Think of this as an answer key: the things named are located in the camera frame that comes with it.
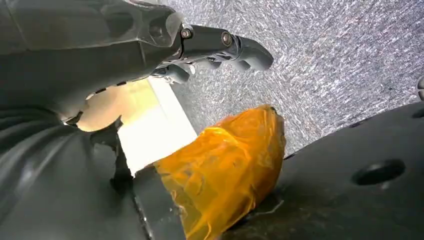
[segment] metal bolt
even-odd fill
[[[188,28],[181,30],[181,37],[183,39],[189,39],[192,37],[192,35],[192,31],[190,31]]]
[[[233,37],[231,37],[231,34],[227,31],[222,33],[222,43],[229,47],[233,43]]]

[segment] orange plastic bag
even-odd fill
[[[275,186],[285,144],[283,118],[262,105],[155,162],[187,239],[213,240],[255,208]]]

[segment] beige object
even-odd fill
[[[157,106],[158,99],[147,79],[108,87],[87,100],[78,127],[97,131],[113,123],[119,116],[129,125],[147,110]]]

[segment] floor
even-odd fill
[[[263,44],[268,71],[196,68],[172,88],[197,132],[272,104],[286,119],[286,154],[369,116],[414,103],[424,75],[424,2],[162,0],[187,23]]]

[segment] plastic bag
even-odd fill
[[[262,105],[155,162],[187,239],[212,240],[254,209],[275,186],[285,144],[283,118]]]

